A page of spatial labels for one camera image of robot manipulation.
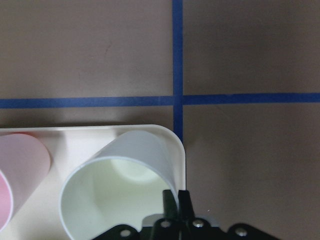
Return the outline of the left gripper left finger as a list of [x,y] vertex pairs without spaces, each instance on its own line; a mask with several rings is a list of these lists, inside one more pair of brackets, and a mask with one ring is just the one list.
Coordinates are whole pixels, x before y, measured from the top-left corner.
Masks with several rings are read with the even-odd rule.
[[171,190],[166,189],[162,192],[163,218],[173,225],[179,224],[179,208]]

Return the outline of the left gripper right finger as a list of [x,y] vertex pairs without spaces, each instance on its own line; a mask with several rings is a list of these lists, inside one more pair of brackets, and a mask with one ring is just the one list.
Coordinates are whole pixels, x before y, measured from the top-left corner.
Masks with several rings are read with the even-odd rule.
[[180,225],[189,225],[196,219],[190,192],[188,190],[178,191],[178,220]]

